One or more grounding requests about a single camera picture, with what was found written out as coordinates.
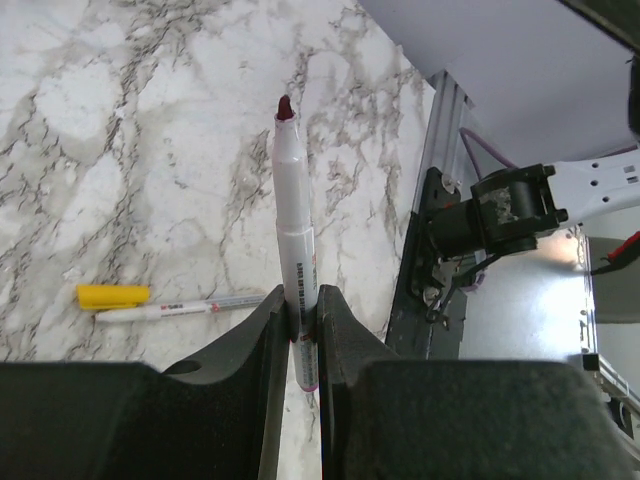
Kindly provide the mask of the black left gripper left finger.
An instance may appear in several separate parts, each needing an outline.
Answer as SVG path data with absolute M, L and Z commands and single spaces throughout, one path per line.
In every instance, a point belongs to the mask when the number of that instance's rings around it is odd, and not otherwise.
M 5 362 L 5 479 L 273 479 L 289 353 L 275 288 L 164 371 L 141 362 Z

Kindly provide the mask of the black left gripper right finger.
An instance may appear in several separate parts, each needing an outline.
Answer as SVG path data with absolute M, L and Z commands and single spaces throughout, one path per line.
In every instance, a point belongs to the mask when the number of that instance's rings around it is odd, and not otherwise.
M 568 364 L 404 359 L 330 285 L 317 319 L 326 479 L 633 475 L 593 383 Z

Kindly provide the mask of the purple pen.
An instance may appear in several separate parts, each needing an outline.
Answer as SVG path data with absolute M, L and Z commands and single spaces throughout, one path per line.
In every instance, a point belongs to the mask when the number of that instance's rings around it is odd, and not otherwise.
M 298 386 L 305 392 L 313 392 L 319 382 L 315 314 L 319 289 L 310 176 L 306 150 L 298 134 L 297 116 L 287 95 L 278 101 L 274 126 L 276 234 L 294 371 Z

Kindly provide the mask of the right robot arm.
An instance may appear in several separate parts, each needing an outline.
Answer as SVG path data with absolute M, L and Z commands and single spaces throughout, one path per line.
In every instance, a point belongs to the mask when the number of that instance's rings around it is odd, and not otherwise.
M 481 132 L 468 151 L 498 168 L 467 196 L 428 188 L 417 219 L 423 252 L 490 260 L 539 237 L 639 202 L 639 5 L 635 1 L 457 1 L 463 39 L 449 64 Z

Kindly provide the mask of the yellow pen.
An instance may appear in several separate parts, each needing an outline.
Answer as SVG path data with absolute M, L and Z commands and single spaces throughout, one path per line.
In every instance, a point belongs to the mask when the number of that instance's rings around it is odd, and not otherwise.
M 103 323 L 125 323 L 157 321 L 197 314 L 216 314 L 230 310 L 255 308 L 263 299 L 263 295 L 231 295 L 207 300 L 152 304 L 135 308 L 101 311 L 94 315 L 94 320 Z

